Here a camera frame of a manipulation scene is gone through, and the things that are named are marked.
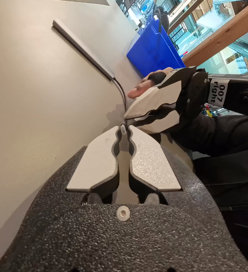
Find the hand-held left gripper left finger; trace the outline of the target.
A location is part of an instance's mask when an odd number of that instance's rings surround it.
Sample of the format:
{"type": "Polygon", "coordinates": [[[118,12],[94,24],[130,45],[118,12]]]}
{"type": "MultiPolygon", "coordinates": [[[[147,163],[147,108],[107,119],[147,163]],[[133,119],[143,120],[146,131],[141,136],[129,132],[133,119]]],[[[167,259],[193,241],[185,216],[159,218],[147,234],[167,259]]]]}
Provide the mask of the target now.
{"type": "Polygon", "coordinates": [[[119,186],[119,142],[121,129],[115,126],[95,138],[86,148],[66,189],[97,193],[107,197],[119,186]]]}

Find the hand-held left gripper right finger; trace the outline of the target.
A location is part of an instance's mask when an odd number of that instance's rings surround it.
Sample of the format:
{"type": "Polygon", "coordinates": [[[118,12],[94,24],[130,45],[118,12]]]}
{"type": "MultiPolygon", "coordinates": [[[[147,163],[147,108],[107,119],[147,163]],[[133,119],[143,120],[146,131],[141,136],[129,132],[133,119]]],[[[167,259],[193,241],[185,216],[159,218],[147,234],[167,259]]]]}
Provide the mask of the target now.
{"type": "Polygon", "coordinates": [[[129,185],[138,195],[150,192],[180,191],[181,185],[161,145],[150,135],[129,126],[129,185]]]}

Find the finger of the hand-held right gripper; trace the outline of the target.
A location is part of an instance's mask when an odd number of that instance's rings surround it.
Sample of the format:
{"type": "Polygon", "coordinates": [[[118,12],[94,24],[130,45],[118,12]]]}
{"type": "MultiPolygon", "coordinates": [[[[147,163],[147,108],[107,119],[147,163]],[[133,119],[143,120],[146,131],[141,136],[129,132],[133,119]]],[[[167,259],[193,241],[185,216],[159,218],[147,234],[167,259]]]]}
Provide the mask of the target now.
{"type": "Polygon", "coordinates": [[[151,111],[144,117],[135,118],[134,126],[147,134],[160,133],[179,123],[180,115],[170,107],[151,111]]]}
{"type": "Polygon", "coordinates": [[[163,88],[151,87],[128,108],[124,115],[125,120],[136,119],[157,110],[163,105],[173,105],[181,92],[181,86],[166,86],[163,88]]]}

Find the grey usb hub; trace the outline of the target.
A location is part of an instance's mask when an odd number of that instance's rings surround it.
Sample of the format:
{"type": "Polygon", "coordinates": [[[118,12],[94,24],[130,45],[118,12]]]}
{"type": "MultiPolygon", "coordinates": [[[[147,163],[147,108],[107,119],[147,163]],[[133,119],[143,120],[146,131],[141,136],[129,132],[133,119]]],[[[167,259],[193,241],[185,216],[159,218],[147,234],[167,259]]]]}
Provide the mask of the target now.
{"type": "Polygon", "coordinates": [[[60,32],[95,68],[100,71],[109,81],[115,79],[115,73],[112,72],[102,61],[80,40],[72,30],[60,19],[53,20],[53,27],[60,32]]]}

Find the person's right forearm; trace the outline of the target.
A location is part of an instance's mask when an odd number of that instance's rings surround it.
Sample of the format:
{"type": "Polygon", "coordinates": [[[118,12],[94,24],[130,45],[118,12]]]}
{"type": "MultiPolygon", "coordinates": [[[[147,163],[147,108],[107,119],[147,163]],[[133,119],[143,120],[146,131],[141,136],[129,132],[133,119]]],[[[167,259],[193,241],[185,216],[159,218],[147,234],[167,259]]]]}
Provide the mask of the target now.
{"type": "Polygon", "coordinates": [[[163,131],[184,148],[211,157],[248,150],[248,116],[198,115],[193,121],[183,121],[163,131]]]}

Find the person's right hand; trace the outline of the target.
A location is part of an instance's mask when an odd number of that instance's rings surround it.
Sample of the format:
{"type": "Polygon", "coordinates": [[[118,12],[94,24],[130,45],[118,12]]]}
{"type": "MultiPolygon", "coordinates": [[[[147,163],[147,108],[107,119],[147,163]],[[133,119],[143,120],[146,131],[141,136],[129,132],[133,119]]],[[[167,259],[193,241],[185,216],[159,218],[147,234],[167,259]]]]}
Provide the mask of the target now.
{"type": "Polygon", "coordinates": [[[141,96],[149,88],[161,83],[171,71],[173,71],[173,68],[168,67],[164,70],[157,70],[149,73],[141,80],[141,82],[139,82],[131,91],[128,92],[127,96],[131,99],[141,96]]]}

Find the blue plastic bin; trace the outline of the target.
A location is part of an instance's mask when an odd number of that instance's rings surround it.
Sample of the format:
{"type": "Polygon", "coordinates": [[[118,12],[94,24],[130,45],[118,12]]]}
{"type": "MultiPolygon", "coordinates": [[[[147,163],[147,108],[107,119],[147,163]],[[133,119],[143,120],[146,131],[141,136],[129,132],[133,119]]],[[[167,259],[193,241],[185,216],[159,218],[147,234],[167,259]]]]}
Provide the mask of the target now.
{"type": "Polygon", "coordinates": [[[154,19],[152,15],[133,38],[126,56],[144,77],[168,67],[185,67],[159,19],[154,19]]]}

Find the wooden ceiling beam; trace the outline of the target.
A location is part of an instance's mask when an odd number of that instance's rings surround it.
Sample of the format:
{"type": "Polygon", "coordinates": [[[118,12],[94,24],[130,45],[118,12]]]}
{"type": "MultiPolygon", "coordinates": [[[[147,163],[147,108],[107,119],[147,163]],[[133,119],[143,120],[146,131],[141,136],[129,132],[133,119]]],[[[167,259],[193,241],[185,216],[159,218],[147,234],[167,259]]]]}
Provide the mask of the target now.
{"type": "Polygon", "coordinates": [[[185,0],[169,13],[169,29],[171,34],[179,25],[186,23],[185,29],[196,24],[204,14],[213,9],[213,0],[185,0]]]}

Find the black fabric item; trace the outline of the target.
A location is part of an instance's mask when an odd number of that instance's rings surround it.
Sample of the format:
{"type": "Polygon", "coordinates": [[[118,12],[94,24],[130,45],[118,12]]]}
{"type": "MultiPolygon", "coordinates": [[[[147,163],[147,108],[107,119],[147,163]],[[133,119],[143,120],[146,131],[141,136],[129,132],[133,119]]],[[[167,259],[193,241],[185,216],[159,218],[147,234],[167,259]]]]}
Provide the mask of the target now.
{"type": "Polygon", "coordinates": [[[159,15],[160,15],[160,19],[161,19],[160,22],[161,22],[165,32],[168,33],[170,23],[169,23],[168,14],[167,14],[167,12],[164,11],[163,6],[156,7],[153,15],[156,15],[157,18],[159,18],[159,15]]]}

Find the wooden post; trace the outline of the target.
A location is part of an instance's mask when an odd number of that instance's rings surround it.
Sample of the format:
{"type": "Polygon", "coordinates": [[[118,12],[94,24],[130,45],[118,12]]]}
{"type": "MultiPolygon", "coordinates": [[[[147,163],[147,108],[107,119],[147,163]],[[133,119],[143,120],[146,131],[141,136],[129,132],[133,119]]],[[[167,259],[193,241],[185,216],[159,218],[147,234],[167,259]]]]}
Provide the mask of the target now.
{"type": "Polygon", "coordinates": [[[215,31],[182,60],[185,66],[199,66],[248,33],[248,6],[215,31]]]}

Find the silver ventilation duct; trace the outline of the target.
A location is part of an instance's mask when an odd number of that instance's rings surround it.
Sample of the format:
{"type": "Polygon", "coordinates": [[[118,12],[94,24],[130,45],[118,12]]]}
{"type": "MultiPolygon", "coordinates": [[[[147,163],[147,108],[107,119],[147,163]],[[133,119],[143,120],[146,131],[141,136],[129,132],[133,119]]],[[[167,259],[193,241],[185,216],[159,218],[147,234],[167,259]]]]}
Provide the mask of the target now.
{"type": "Polygon", "coordinates": [[[248,59],[248,44],[242,41],[235,41],[229,47],[248,59]]]}

